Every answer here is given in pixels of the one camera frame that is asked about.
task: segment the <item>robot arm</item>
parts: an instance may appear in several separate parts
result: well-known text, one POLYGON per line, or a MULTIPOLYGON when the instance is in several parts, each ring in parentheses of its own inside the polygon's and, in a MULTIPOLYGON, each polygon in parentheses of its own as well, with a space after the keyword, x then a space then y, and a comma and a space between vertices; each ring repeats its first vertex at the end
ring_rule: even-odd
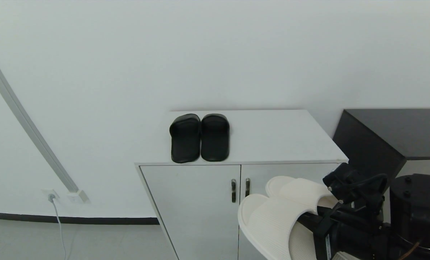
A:
POLYGON ((298 219, 313 232, 317 260, 330 260, 339 251, 361 260, 430 259, 430 175, 393 180, 391 225, 382 214, 385 174, 367 178, 342 164, 323 182, 339 203, 298 219))

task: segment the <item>wire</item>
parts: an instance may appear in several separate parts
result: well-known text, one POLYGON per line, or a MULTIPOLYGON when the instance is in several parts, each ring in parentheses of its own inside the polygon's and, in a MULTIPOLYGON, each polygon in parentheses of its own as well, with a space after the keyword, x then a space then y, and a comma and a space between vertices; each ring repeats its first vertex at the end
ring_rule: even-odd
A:
POLYGON ((413 246, 411 249, 409 249, 409 251, 408 251, 408 252, 406 252, 404 255, 402 255, 400 258, 398 258, 398 260, 403 260, 403 259, 405 259, 406 257, 408 257, 409 255, 411 255, 411 254, 412 254, 412 252, 413 252, 414 250, 416 250, 416 248, 418 247, 418 245, 420 245, 420 241, 418 241, 417 243, 415 243, 415 244, 414 244, 414 246, 413 246))
POLYGON ((58 210, 56 209, 56 205, 55 202, 53 201, 53 197, 55 197, 54 195, 50 194, 50 196, 48 197, 48 200, 53 204, 53 207, 55 207, 55 213, 56 213, 56 219, 58 220, 58 224, 60 225, 60 234, 61 234, 61 243, 63 244, 63 250, 65 252, 65 260, 66 260, 66 247, 65 247, 65 242, 63 240, 63 229, 61 228, 61 221, 60 221, 60 217, 58 216, 58 210))
POLYGON ((373 181, 378 181, 379 179, 382 179, 382 185, 381 185, 381 189, 385 189, 385 185, 388 179, 388 176, 385 173, 380 173, 377 174, 376 176, 372 176, 369 179, 365 179, 364 181, 360 181, 360 182, 355 182, 355 183, 351 183, 351 184, 346 184, 345 186, 347 186, 348 188, 360 188, 368 183, 371 183, 373 181))

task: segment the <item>electrical socket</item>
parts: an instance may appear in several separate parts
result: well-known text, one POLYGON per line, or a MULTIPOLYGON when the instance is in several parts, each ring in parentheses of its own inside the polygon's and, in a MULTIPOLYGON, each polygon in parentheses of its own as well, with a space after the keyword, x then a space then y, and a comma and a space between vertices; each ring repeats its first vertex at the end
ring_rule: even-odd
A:
POLYGON ((55 199, 60 198, 54 189, 42 189, 42 193, 45 195, 45 199, 48 199, 50 194, 55 195, 55 199))
POLYGON ((83 190, 79 190, 78 192, 70 192, 67 196, 69 201, 75 204, 84 204, 88 202, 88 197, 83 190))

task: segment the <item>white slide sandal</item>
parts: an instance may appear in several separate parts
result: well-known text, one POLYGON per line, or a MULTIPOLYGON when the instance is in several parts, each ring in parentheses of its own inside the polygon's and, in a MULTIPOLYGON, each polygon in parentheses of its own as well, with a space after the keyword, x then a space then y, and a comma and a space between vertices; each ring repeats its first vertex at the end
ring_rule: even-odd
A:
POLYGON ((275 196, 293 200, 313 209, 317 214, 317 206, 332 208, 337 199, 324 184, 319 184, 302 178, 277 176, 266 184, 266 194, 272 198, 275 196))
POLYGON ((289 199, 247 196, 238 221, 245 237, 267 260, 316 260, 313 234, 297 218, 311 208, 289 199))

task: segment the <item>metal handle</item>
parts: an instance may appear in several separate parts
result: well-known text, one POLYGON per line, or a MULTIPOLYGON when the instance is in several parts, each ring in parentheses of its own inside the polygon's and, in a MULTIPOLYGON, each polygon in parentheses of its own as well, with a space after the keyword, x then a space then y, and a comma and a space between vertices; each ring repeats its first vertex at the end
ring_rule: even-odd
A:
POLYGON ((250 194, 250 179, 245 179, 245 196, 250 194))
POLYGON ((231 202, 236 203, 236 179, 231 180, 231 202))

